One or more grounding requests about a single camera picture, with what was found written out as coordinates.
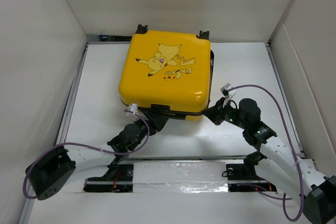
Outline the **yellow Pikachu suitcase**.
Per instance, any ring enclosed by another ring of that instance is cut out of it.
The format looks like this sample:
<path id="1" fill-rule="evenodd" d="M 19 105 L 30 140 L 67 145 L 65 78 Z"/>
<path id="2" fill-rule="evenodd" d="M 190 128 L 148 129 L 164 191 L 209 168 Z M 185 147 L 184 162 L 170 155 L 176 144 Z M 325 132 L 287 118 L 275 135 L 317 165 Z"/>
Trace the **yellow Pikachu suitcase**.
<path id="1" fill-rule="evenodd" d="M 187 34 L 138 25 L 121 74 L 121 101 L 141 112 L 200 121 L 211 99 L 213 63 L 208 31 Z"/>

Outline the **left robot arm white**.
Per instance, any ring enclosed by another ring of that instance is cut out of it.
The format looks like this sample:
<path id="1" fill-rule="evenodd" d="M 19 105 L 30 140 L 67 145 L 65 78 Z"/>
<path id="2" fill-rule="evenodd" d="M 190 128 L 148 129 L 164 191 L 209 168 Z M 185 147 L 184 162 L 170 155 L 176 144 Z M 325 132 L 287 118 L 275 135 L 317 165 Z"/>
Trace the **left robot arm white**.
<path id="1" fill-rule="evenodd" d="M 117 175 L 119 164 L 141 150 L 150 136 L 160 132 L 168 117 L 134 112 L 137 120 L 124 127 L 112 140 L 101 147 L 65 142 L 42 153 L 25 170 L 22 192 L 27 199 L 45 200 L 58 193 L 73 173 L 99 167 L 105 180 Z"/>

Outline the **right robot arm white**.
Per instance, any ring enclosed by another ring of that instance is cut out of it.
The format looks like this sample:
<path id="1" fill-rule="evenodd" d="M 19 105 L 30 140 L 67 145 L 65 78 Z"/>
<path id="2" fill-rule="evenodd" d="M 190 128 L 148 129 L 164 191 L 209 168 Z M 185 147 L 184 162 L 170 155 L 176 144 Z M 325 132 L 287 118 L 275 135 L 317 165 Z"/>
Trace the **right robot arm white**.
<path id="1" fill-rule="evenodd" d="M 203 112 L 215 125 L 226 121 L 243 129 L 243 138 L 256 149 L 244 158 L 243 174 L 260 177 L 282 190 L 311 223 L 335 218 L 335 176 L 327 177 L 305 163 L 261 119 L 256 101 L 242 99 L 237 108 L 224 99 Z"/>

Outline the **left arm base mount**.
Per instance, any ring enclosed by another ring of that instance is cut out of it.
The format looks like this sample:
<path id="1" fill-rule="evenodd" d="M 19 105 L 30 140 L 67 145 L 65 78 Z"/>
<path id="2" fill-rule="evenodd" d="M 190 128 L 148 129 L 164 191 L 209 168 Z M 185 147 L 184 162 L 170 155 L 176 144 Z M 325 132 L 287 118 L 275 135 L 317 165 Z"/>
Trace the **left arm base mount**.
<path id="1" fill-rule="evenodd" d="M 133 164 L 119 164 L 101 177 L 86 179 L 83 190 L 87 193 L 132 193 Z"/>

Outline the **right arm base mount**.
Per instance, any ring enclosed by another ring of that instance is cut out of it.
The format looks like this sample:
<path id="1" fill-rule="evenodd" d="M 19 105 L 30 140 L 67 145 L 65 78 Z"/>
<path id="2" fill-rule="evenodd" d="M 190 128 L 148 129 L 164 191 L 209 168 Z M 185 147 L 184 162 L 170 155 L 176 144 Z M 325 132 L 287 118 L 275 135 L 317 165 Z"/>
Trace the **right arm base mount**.
<path id="1" fill-rule="evenodd" d="M 277 192 L 275 185 L 258 177 L 255 172 L 248 171 L 245 164 L 226 164 L 222 177 L 227 179 L 228 190 L 231 193 Z"/>

